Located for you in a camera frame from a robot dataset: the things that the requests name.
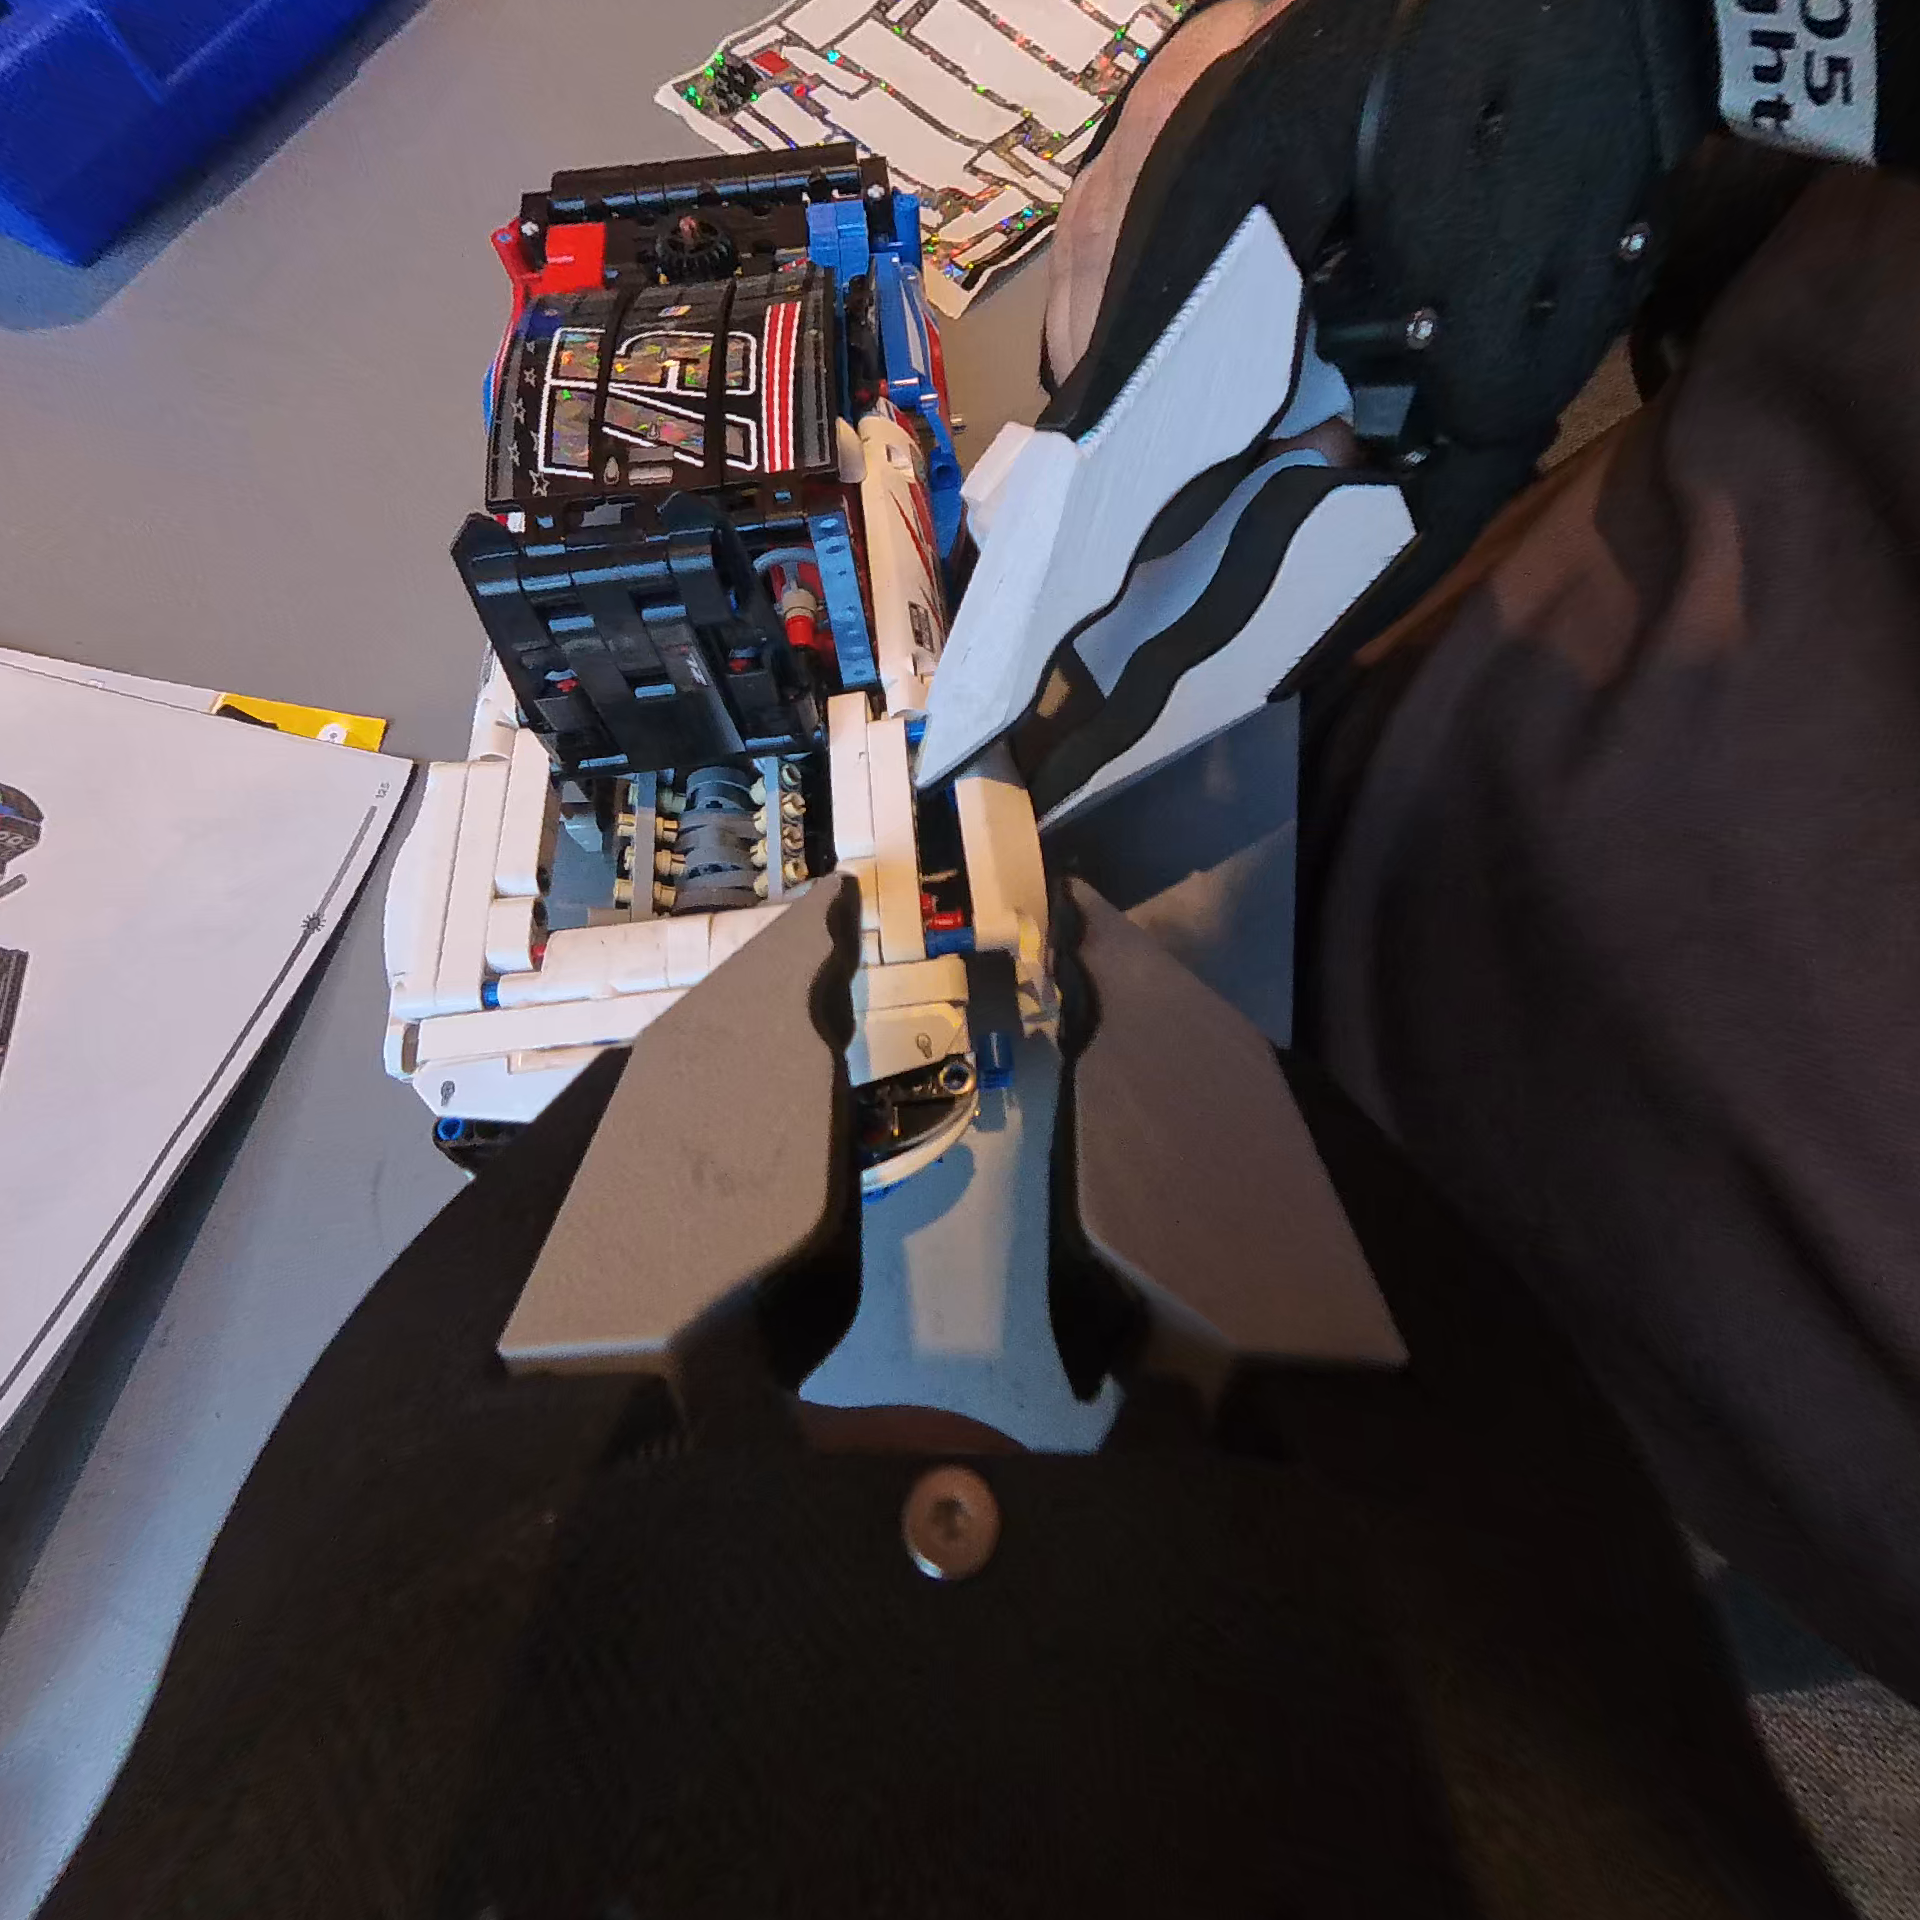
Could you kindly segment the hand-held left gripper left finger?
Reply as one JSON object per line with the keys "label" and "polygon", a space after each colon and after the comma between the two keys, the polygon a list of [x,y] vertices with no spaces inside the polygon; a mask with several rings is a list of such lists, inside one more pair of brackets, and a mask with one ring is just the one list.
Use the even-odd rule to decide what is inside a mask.
{"label": "hand-held left gripper left finger", "polygon": [[816,880],[646,1027],[496,1350],[517,1374],[801,1385],[861,1294],[861,892]]}

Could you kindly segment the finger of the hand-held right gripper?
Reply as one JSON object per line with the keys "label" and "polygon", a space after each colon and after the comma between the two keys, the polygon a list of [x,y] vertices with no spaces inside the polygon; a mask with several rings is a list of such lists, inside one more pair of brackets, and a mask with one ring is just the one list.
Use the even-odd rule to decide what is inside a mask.
{"label": "finger of the hand-held right gripper", "polygon": [[1301,357],[1304,274],[1265,206],[1234,229],[1106,413],[1019,446],[929,692],[917,782],[959,774],[1123,593],[1167,506],[1265,441]]}
{"label": "finger of the hand-held right gripper", "polygon": [[1397,483],[1290,454],[1258,467],[1071,640],[1032,717],[1041,825],[1251,717],[1411,540]]}

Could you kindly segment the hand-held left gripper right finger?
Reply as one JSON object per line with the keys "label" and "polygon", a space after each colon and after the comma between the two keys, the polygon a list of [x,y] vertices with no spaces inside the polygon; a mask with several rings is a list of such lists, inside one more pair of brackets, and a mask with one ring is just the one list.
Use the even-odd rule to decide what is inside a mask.
{"label": "hand-held left gripper right finger", "polygon": [[1072,1393],[1393,1374],[1408,1346],[1267,1036],[1096,888],[1055,899],[1047,1314]]}

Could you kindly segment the toy brick race car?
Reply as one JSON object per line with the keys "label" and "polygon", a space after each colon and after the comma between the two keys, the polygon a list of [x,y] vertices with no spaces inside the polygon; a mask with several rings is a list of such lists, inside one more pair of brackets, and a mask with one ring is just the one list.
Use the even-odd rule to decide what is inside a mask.
{"label": "toy brick race car", "polygon": [[855,1158],[899,1188],[1025,1038],[1014,964],[969,960],[960,774],[917,782],[963,541],[919,201],[850,141],[599,166],[494,249],[451,547],[491,658],[392,869],[386,1073],[475,1170],[846,874]]}

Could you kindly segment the grey desk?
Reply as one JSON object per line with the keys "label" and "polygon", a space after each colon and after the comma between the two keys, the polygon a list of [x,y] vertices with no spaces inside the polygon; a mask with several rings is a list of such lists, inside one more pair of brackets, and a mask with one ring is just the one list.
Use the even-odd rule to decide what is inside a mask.
{"label": "grey desk", "polygon": [[[6,642],[459,757],[490,232],[555,170],[694,153],[657,88],[769,10],[381,4],[98,265],[6,243]],[[384,875],[6,1478],[15,1770],[113,1772],[265,1434],[459,1188],[381,1064]]]}

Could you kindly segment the person's right hand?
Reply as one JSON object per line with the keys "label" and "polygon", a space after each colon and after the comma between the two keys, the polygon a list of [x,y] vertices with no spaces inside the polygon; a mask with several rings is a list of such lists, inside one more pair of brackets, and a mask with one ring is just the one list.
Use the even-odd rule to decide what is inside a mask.
{"label": "person's right hand", "polygon": [[1045,395],[1058,393],[1091,346],[1126,211],[1167,121],[1215,61],[1286,10],[1287,3],[1193,6],[1119,98],[1055,227],[1041,346]]}

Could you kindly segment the holographic sticker sheet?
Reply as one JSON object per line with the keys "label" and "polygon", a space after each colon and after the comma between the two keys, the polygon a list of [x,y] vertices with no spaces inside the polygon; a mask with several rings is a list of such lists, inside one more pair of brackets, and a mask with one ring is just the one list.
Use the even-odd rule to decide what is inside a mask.
{"label": "holographic sticker sheet", "polygon": [[921,203],[925,274],[963,318],[1041,252],[1119,96],[1190,3],[789,3],[657,102],[722,153],[850,139]]}

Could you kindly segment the open instruction booklet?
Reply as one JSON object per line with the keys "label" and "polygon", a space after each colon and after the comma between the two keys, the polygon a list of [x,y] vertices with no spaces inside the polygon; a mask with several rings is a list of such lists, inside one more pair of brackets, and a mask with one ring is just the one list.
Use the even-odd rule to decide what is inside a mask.
{"label": "open instruction booklet", "polygon": [[415,764],[8,662],[3,1422],[90,1322]]}

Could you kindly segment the blue plastic bin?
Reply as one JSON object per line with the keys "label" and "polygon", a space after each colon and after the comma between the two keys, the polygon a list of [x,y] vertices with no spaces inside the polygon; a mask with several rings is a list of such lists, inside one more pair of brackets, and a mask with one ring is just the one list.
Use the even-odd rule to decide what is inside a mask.
{"label": "blue plastic bin", "polygon": [[3,232],[86,268],[370,3],[3,4]]}

